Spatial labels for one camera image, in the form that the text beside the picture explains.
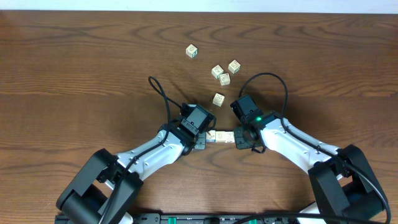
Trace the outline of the wooden block with red mark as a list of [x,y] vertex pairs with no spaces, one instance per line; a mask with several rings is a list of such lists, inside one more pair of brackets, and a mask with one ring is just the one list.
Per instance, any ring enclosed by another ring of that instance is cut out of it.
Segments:
[[206,142],[216,142],[216,131],[210,130],[206,132]]

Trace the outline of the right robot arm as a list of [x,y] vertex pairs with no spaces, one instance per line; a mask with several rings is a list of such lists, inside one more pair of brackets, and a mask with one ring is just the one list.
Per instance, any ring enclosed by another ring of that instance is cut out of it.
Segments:
[[278,152],[305,171],[315,202],[301,212],[279,215],[297,223],[372,223],[381,212],[392,220],[387,197],[360,148],[321,142],[274,111],[235,110],[241,127],[234,131],[238,149]]

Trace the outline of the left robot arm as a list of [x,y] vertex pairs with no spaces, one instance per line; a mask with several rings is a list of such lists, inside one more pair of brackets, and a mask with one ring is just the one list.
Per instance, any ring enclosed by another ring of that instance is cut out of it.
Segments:
[[189,154],[204,124],[183,120],[165,124],[156,137],[127,152],[95,152],[56,202],[73,223],[132,223],[128,209],[144,180],[154,172]]

